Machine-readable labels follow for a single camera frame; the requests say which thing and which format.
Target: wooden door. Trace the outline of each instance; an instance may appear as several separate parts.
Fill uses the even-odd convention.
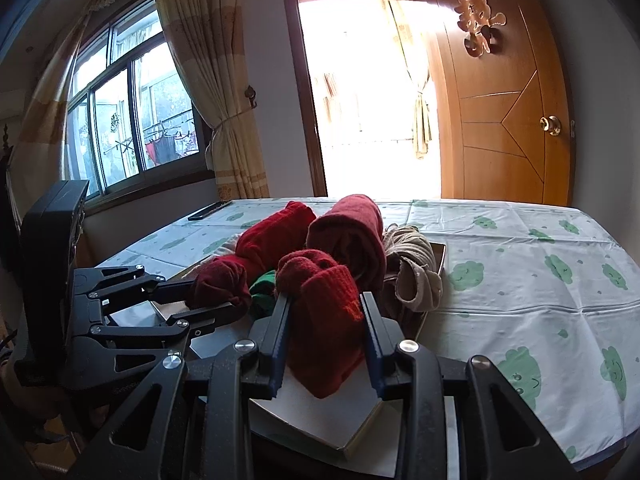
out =
[[[558,50],[539,0],[486,0],[504,26],[491,53],[473,57],[458,26],[459,0],[435,0],[440,30],[430,51],[438,89],[444,198],[567,205],[572,133]],[[541,119],[555,116],[558,136]]]

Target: dark red sock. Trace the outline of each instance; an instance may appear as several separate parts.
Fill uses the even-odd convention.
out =
[[[246,282],[246,269],[229,256],[221,256],[207,263],[193,282],[185,304],[189,308],[218,306],[228,301],[249,309],[251,294]]]
[[[364,357],[364,315],[349,269],[317,250],[288,254],[276,289],[292,295],[287,364],[314,396],[335,393]]]

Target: curtain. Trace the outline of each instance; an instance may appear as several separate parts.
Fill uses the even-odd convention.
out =
[[[6,325],[4,323],[4,319],[2,318],[2,310],[0,310],[0,340],[5,339],[7,336],[8,333],[6,332]]]
[[[115,0],[90,0],[49,61],[22,120],[9,161],[7,184],[16,224],[57,180],[69,178],[66,138],[68,94],[82,35],[91,13]]]
[[[424,91],[430,79],[427,47],[421,34],[412,34],[402,3],[397,0],[382,0],[387,21],[394,35],[394,43],[404,60],[407,73],[417,94],[414,107],[414,152],[416,158],[424,158],[429,149],[431,127],[429,126],[429,104]]]
[[[249,100],[241,0],[156,0],[164,36],[189,96],[214,128],[207,167],[220,200],[269,195]]]

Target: metal screw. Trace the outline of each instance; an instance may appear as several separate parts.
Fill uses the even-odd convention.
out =
[[[250,352],[255,348],[255,343],[250,339],[241,339],[234,345],[234,347],[239,352]]]
[[[491,368],[491,361],[483,355],[475,355],[471,358],[471,364],[478,370],[488,370]]]
[[[182,359],[177,355],[168,355],[162,359],[162,366],[167,370],[173,370],[182,364]]]
[[[398,348],[403,352],[407,352],[408,354],[412,354],[413,352],[417,352],[420,349],[420,345],[417,342],[411,341],[410,339],[405,339],[398,343]]]

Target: transom window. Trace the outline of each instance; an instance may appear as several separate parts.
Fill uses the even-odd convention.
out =
[[[69,171],[89,180],[89,199],[204,166],[204,140],[154,0],[82,50],[69,97]]]

